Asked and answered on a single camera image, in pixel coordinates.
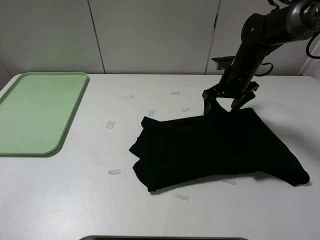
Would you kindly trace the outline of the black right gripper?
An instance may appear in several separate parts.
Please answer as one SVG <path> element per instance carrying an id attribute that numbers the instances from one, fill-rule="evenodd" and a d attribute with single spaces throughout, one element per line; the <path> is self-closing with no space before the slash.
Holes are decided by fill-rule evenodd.
<path id="1" fill-rule="evenodd" d="M 202 93 L 204 102 L 203 114 L 210 116 L 218 109 L 216 98 L 234 99 L 231 104 L 231 110 L 239 110 L 247 102 L 253 100 L 256 95 L 255 91 L 259 88 L 259 84 L 255 81 L 251 81 L 244 89 L 238 85 L 222 86 L 220 83 L 206 89 Z"/>

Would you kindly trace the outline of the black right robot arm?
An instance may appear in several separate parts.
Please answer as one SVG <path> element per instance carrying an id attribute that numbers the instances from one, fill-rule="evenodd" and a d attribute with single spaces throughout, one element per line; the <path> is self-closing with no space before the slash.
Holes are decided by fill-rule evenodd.
<path id="1" fill-rule="evenodd" d="M 215 57 L 224 73 L 218 84 L 202 93 L 204 115 L 218 106 L 217 99 L 232 99 L 231 110 L 239 110 L 253 100 L 259 84 L 253 81 L 265 57 L 282 45 L 309 40 L 320 34 L 320 2 L 318 0 L 284 0 L 284 8 L 274 1 L 275 8 L 266 15 L 254 13 L 244 23 L 241 45 L 235 56 Z"/>

